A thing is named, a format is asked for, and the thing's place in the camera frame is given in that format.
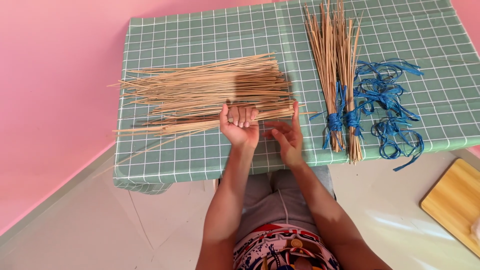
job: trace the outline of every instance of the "white floor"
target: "white floor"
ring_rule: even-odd
[[[330,166],[339,203],[393,269],[480,269],[418,206],[454,158],[425,154],[399,172],[392,169],[407,159]],[[0,269],[194,269],[212,182],[149,196],[113,187],[111,175],[85,180],[0,247]]]

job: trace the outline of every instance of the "bundle of dried stalks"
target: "bundle of dried stalks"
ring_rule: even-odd
[[[326,10],[323,3],[320,4],[321,27],[319,27],[315,14],[310,15],[308,6],[305,4],[305,26],[310,40],[310,46],[315,58],[318,76],[322,84],[327,111],[329,115],[337,116],[337,88],[336,88],[336,61],[337,61],[337,22],[332,19],[330,0],[327,0]],[[331,130],[330,143],[332,150],[340,152],[345,144],[343,142],[341,127]]]
[[[337,9],[334,12],[334,21],[336,27],[336,55],[337,69],[340,83],[346,86],[345,94],[345,111],[348,126],[348,157],[350,163],[357,163],[363,159],[360,148],[360,126],[355,110],[355,102],[353,96],[353,79],[355,77],[355,68],[358,60],[358,40],[360,33],[360,22],[357,27],[356,35],[354,34],[354,20],[345,18],[344,5],[342,0],[337,0]]]
[[[203,66],[132,70],[150,77],[120,81],[129,103],[156,105],[144,128],[115,130],[120,136],[172,135],[219,126],[222,104],[257,108],[257,120],[293,115],[291,82],[282,78],[272,53]]]

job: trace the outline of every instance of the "green tablecloth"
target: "green tablecloth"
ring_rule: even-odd
[[[319,1],[307,3],[318,12]],[[303,110],[324,111],[324,97],[303,24],[303,5],[303,1],[295,0],[160,18],[133,18],[125,39],[122,78],[126,78],[127,69],[195,66],[275,52],[280,70],[293,83],[290,91],[307,104]],[[475,63],[479,58],[450,2],[352,0],[345,2],[345,9],[350,16],[363,13],[360,60],[402,58],[422,67],[423,77],[403,76],[403,87],[411,93],[404,94],[401,103],[421,116],[421,121],[413,123],[412,128],[423,136],[425,152],[480,144],[480,64]],[[142,114],[151,109],[127,103],[120,99],[119,129],[144,122],[147,117]],[[377,113],[362,117],[365,160],[380,158],[379,140],[370,134],[370,127],[383,116]],[[302,115],[300,122],[304,134],[303,156],[309,165],[347,161],[345,152],[322,149],[325,116],[310,122]],[[168,138],[119,137],[116,162]],[[229,150],[228,140],[218,129],[184,137],[117,165],[114,184],[158,194],[171,183],[219,178]],[[261,138],[250,173],[282,168],[278,144]]]

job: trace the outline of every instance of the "wooden board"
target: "wooden board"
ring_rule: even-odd
[[[480,218],[480,172],[457,159],[431,188],[420,207],[480,257],[470,228]]]

